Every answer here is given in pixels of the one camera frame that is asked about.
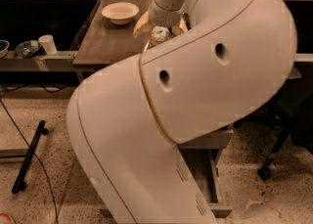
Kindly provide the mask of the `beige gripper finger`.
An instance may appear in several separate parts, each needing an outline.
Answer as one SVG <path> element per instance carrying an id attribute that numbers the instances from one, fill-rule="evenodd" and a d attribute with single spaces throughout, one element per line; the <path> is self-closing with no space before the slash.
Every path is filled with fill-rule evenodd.
<path id="1" fill-rule="evenodd" d="M 171 32 L 175 35 L 181 35 L 188 31 L 186 23 L 184 20 L 181 20 L 179 23 L 171 27 Z"/>
<path id="2" fill-rule="evenodd" d="M 154 28 L 154 24 L 150 21 L 149 12 L 145 12 L 141 18 L 136 22 L 133 29 L 133 36 L 138 37 L 141 33 L 147 32 Z"/>

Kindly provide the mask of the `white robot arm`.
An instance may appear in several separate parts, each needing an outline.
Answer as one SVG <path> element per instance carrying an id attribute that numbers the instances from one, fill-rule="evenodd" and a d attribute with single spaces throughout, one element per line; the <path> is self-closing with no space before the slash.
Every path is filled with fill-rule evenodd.
<path id="1" fill-rule="evenodd" d="M 74 152 L 117 224 L 215 224 L 179 145 L 269 101 L 297 36 L 282 0 L 153 0 L 150 20 L 190 29 L 86 78 L 67 107 Z"/>

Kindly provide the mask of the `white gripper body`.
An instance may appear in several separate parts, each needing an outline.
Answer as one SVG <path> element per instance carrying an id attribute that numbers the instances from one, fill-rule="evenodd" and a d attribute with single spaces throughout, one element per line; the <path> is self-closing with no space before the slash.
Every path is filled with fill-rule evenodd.
<path id="1" fill-rule="evenodd" d="M 182 19 L 183 4 L 165 4 L 165 0 L 152 0 L 149 7 L 149 20 L 155 25 L 170 28 Z"/>

